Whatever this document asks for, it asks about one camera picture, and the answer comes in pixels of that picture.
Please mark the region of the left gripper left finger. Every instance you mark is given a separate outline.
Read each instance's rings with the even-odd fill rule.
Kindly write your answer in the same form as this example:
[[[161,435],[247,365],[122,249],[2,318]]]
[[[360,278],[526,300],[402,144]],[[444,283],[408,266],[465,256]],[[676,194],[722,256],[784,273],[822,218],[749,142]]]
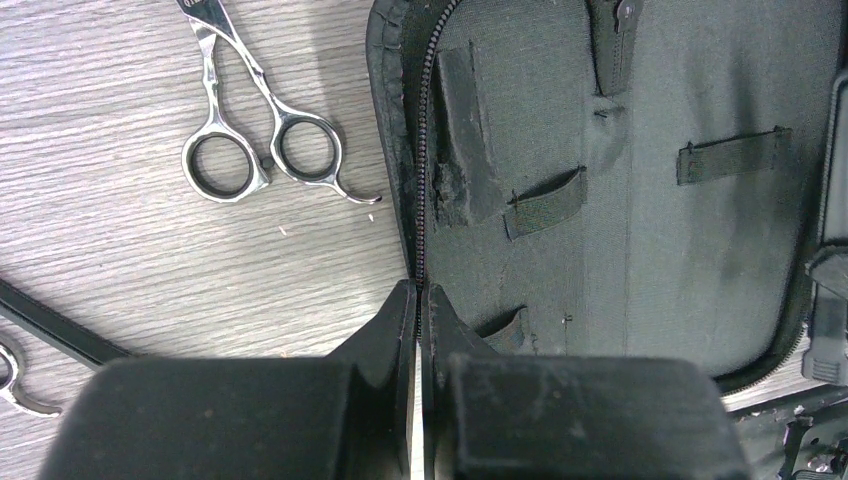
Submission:
[[[322,357],[116,361],[63,422],[43,479],[406,479],[415,285]]]

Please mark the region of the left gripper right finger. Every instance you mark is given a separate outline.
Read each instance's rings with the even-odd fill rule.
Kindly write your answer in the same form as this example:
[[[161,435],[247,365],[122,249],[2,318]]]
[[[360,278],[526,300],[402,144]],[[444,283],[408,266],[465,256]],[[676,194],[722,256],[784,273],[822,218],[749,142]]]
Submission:
[[[714,382],[636,357],[497,353],[421,290],[428,479],[747,479]]]

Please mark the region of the black zip tool case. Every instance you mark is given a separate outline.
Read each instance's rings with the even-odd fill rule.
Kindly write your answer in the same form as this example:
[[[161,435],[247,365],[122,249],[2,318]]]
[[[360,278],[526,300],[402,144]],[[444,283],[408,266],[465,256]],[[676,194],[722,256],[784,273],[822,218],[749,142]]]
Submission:
[[[411,280],[495,350],[797,349],[843,1],[377,1],[366,61]]]

